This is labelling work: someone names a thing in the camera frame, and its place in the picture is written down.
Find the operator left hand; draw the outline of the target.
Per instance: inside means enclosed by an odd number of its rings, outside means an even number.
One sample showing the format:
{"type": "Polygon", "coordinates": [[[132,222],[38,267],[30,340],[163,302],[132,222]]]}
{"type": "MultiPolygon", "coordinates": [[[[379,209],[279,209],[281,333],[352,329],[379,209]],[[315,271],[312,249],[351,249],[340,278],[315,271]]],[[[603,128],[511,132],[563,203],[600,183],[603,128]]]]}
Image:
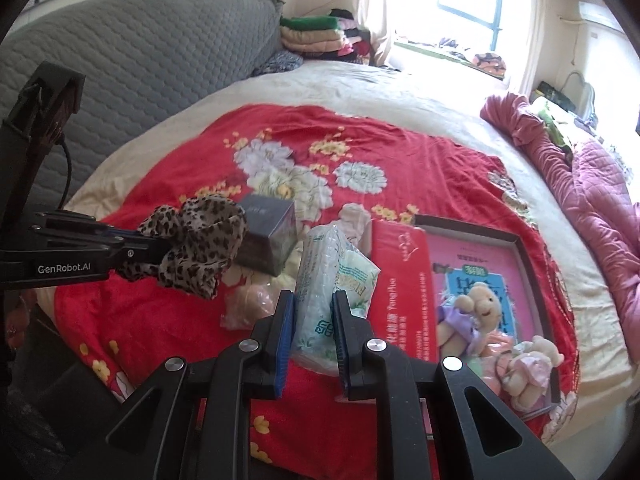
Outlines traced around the operator left hand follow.
{"type": "Polygon", "coordinates": [[[24,344],[30,315],[37,304],[37,295],[33,289],[20,292],[6,314],[6,343],[11,350],[17,350],[24,344]]]}

